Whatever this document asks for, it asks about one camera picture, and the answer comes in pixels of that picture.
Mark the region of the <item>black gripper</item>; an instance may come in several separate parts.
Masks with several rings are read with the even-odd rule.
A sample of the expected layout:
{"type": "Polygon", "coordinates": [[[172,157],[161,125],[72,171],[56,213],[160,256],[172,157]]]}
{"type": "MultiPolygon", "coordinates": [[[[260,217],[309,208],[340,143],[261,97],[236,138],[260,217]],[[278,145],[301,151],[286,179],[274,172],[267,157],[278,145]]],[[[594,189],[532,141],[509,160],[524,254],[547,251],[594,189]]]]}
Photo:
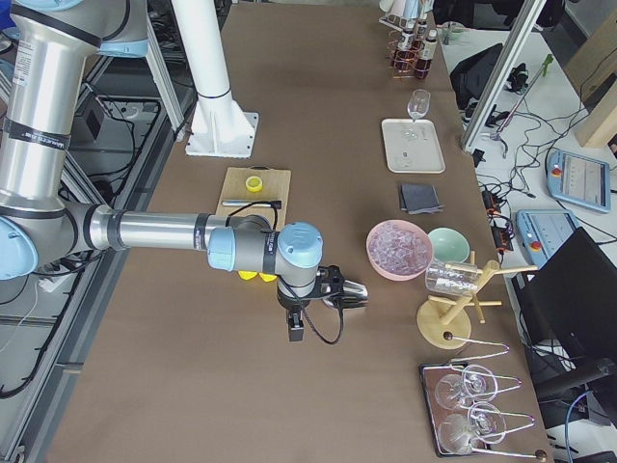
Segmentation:
{"type": "MultiPolygon", "coordinates": [[[[345,279],[338,266],[320,266],[315,280],[315,299],[338,309],[344,295],[344,283],[345,279]]],[[[301,309],[287,312],[287,330],[289,341],[303,340],[305,327],[301,309]]]]}

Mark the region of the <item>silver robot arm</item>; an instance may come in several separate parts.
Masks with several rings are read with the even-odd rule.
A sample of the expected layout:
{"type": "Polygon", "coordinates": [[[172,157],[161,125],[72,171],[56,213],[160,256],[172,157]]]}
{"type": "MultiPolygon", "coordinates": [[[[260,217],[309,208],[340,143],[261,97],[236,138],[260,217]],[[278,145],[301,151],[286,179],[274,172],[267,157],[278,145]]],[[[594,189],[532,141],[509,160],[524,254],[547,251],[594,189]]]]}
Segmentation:
{"type": "Polygon", "coordinates": [[[341,310],[339,269],[321,264],[318,229],[277,229],[257,215],[166,214],[66,203],[58,194],[84,66],[94,55],[148,53],[143,1],[15,1],[19,32],[1,142],[1,276],[9,280],[88,250],[193,249],[210,266],[278,279],[288,335],[311,324],[306,308],[325,300],[341,310]]]}

